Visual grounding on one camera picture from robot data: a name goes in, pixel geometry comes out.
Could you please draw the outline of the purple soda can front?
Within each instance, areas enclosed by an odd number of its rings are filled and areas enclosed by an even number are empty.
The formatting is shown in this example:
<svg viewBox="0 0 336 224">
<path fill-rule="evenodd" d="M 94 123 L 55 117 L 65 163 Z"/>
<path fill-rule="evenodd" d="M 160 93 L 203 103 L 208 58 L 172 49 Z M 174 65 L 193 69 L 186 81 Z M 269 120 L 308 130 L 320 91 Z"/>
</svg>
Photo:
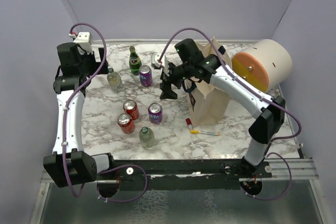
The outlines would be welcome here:
<svg viewBox="0 0 336 224">
<path fill-rule="evenodd" d="M 153 124 L 160 124 L 163 118 L 162 106 L 158 103 L 152 103 L 148 107 L 149 120 Z"/>
</svg>

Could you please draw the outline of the purple soda can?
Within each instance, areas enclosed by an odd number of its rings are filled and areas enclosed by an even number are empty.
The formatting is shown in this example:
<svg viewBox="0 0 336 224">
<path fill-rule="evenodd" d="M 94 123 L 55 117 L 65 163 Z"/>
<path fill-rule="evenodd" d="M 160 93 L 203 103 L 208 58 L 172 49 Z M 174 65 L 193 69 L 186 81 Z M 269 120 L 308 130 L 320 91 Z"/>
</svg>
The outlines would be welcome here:
<svg viewBox="0 0 336 224">
<path fill-rule="evenodd" d="M 148 65 L 143 65 L 139 69 L 140 82 L 144 87 L 152 84 L 152 70 Z"/>
<path fill-rule="evenodd" d="M 162 106 L 158 103 L 152 103 L 148 107 L 149 120 L 153 124 L 160 124 L 163 118 Z"/>
</svg>

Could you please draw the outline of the green glass bottle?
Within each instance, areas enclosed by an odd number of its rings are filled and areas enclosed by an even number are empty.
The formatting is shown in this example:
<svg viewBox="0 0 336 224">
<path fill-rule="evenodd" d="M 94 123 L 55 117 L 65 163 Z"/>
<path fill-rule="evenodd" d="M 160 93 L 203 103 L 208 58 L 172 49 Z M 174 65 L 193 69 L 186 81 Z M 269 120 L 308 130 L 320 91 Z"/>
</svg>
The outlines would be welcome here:
<svg viewBox="0 0 336 224">
<path fill-rule="evenodd" d="M 142 66 L 142 62 L 141 62 L 140 57 L 136 53 L 134 46 L 131 46 L 129 48 L 129 51 L 130 51 L 129 67 L 130 67 L 131 73 L 137 76 L 139 74 L 139 69 Z"/>
</svg>

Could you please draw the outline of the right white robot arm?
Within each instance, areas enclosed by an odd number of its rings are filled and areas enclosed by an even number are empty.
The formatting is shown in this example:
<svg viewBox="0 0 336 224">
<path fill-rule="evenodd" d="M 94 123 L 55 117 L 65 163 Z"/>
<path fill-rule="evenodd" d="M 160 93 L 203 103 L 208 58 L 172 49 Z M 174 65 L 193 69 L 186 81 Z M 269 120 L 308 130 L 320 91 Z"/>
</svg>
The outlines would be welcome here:
<svg viewBox="0 0 336 224">
<path fill-rule="evenodd" d="M 213 47 L 214 54 L 204 56 L 193 39 L 184 39 L 175 45 L 182 64 L 179 66 L 166 60 L 163 54 L 152 57 L 152 66 L 160 69 L 161 99 L 176 99 L 171 86 L 180 88 L 184 80 L 196 78 L 226 92 L 239 102 L 255 119 L 249 128 L 251 140 L 241 164 L 246 177 L 254 177 L 260 171 L 272 137 L 279 131 L 285 119 L 285 100 L 273 98 L 253 87 L 237 75 L 223 59 L 225 49 Z"/>
</svg>

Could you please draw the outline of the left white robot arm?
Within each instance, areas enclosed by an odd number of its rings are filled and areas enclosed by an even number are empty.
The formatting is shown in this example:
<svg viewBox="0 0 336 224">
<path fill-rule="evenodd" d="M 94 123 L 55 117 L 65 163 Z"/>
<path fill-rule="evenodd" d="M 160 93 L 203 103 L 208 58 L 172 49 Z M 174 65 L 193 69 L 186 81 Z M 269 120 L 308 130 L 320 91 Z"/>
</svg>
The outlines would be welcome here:
<svg viewBox="0 0 336 224">
<path fill-rule="evenodd" d="M 82 109 L 86 88 L 92 77 L 108 73 L 106 47 L 99 48 L 100 61 L 89 46 L 67 42 L 57 46 L 60 65 L 53 82 L 58 102 L 57 135 L 52 154 L 43 159 L 43 167 L 59 187 L 86 184 L 115 175 L 110 153 L 89 155 L 82 144 Z"/>
</svg>

